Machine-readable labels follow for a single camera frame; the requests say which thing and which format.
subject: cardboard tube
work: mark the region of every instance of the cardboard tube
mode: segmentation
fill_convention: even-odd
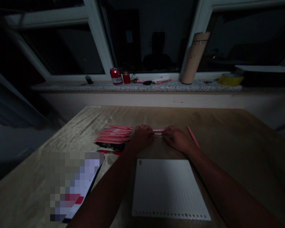
[[[192,84],[209,36],[210,32],[196,33],[194,35],[184,75],[181,80],[182,83]]]

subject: window glass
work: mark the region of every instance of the window glass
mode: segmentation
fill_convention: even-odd
[[[285,7],[214,12],[198,71],[279,65],[285,58]]]
[[[53,75],[105,73],[87,24],[28,29],[20,34]]]
[[[179,72],[194,0],[99,0],[114,66],[129,72]]]
[[[0,0],[0,13],[9,15],[83,5],[83,0]]]

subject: curtain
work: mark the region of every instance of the curtain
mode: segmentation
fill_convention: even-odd
[[[46,118],[0,83],[0,124],[13,128],[40,126]]]

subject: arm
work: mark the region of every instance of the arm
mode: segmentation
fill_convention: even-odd
[[[137,126],[120,157],[100,179],[73,217],[68,228],[109,227],[125,192],[136,154],[153,142],[150,126]]]
[[[215,205],[230,228],[284,227],[262,204],[236,180],[212,162],[186,134],[169,126],[163,139],[171,147],[186,154],[199,171]]]

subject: hand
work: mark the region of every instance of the hand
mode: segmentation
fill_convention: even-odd
[[[185,154],[190,153],[192,149],[197,149],[196,145],[193,143],[191,139],[178,127],[175,125],[167,127],[165,131],[163,131],[163,140],[172,148],[183,152]]]
[[[136,126],[135,133],[128,144],[131,149],[139,152],[149,146],[154,140],[153,129],[148,125]]]

